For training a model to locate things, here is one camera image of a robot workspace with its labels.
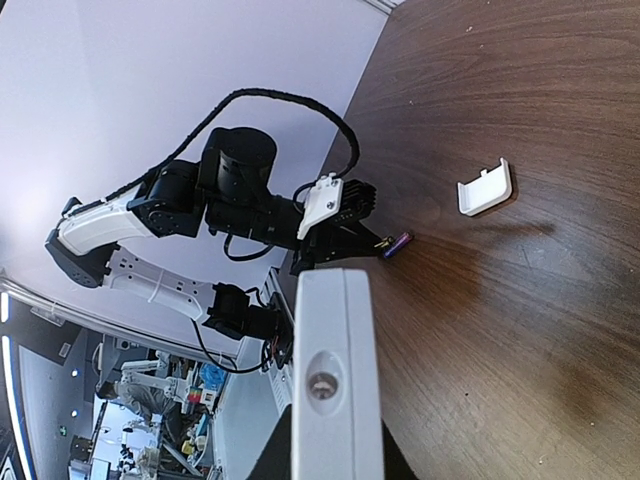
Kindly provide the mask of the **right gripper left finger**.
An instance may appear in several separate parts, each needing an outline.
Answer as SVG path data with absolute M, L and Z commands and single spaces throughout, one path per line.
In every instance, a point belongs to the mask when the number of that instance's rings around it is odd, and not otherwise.
M 248 480 L 291 480 L 292 405 L 288 405 L 252 468 Z

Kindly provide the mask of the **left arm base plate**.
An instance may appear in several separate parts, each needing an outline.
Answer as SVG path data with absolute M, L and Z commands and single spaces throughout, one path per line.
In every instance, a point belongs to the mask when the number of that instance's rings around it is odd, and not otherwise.
M 294 320 L 289 306 L 280 293 L 272 293 L 268 306 L 278 314 L 278 326 L 271 340 L 262 344 L 260 371 L 282 370 L 292 363 L 294 342 Z

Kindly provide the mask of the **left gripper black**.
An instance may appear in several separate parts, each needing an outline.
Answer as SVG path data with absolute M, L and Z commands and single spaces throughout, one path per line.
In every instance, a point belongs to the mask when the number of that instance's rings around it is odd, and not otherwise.
M 318 264 L 348 257 L 380 257 L 384 251 L 374 246 L 390 236 L 380 236 L 361 222 L 341 227 L 313 227 L 298 242 L 293 254 L 290 274 L 313 270 Z

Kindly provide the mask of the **white battery cover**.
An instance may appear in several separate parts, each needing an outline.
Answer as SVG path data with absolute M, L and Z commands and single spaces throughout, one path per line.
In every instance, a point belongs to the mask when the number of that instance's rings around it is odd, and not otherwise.
M 510 164 L 501 157 L 494 169 L 483 169 L 474 180 L 457 183 L 458 211 L 473 217 L 508 200 L 512 193 Z

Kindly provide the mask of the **white remote control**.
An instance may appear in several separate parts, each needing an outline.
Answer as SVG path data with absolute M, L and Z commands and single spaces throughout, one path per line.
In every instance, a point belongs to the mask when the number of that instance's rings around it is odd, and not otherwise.
M 384 476 L 371 290 L 365 271 L 302 273 L 294 313 L 295 479 Z

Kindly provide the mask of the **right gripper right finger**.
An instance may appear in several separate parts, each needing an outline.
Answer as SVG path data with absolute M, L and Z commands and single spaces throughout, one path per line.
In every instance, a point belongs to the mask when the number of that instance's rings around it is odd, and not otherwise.
M 382 422 L 384 479 L 385 480 L 418 480 L 415 472 L 407 462 L 388 426 Z

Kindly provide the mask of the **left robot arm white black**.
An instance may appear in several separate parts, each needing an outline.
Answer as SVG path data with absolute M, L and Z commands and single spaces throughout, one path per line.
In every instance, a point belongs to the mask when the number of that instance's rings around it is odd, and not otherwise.
M 71 199 L 46 250 L 83 287 L 130 292 L 234 340 L 288 341 L 291 327 L 275 307 L 253 304 L 240 287 L 162 269 L 123 246 L 130 238 L 193 238 L 206 228 L 291 251 L 293 274 L 334 260 L 379 257 L 390 247 L 390 238 L 364 225 L 375 207 L 373 185 L 330 174 L 304 202 L 287 199 L 268 189 L 276 155 L 275 141 L 261 130 L 216 128 L 196 163 L 172 160 L 96 206 Z

